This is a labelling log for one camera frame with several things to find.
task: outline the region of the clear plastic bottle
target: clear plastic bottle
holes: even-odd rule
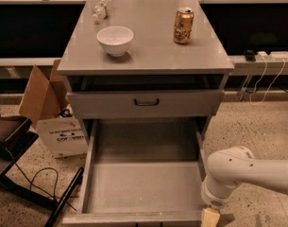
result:
[[[99,0],[92,10],[94,23],[99,24],[103,19],[109,16],[112,7],[113,0]]]

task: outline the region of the bowl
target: bowl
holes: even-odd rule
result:
[[[97,33],[103,49],[113,57],[123,56],[131,47],[134,34],[125,26],[108,26]]]

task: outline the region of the floor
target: floor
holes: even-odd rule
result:
[[[268,94],[264,102],[256,103],[263,99],[263,92],[259,92],[252,99],[254,102],[249,102],[246,95],[245,101],[240,102],[235,94],[226,94],[206,134],[206,156],[219,149],[246,146],[253,151],[255,158],[288,160],[288,94]],[[18,104],[19,99],[2,97],[1,114],[16,114]],[[31,178],[41,168],[55,168],[59,172],[58,196],[84,163],[85,155],[54,159],[40,138],[18,161],[21,169]],[[16,166],[7,175],[14,182],[28,187]],[[52,192],[54,182],[54,172],[44,171],[35,183]],[[70,200],[75,208],[78,195],[79,187]],[[61,219],[74,213],[73,208],[66,206],[55,226],[61,226]],[[43,226],[49,214],[41,207],[0,191],[0,227]],[[233,192],[221,214],[223,218],[218,226],[288,227],[288,196],[243,183]]]

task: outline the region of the brown can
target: brown can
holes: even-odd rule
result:
[[[175,17],[174,42],[186,44],[190,41],[194,12],[190,8],[180,8]]]

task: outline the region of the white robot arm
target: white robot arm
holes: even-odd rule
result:
[[[241,183],[251,183],[288,195],[288,160],[256,160],[245,147],[216,151],[207,161],[202,199],[212,208],[221,209]]]

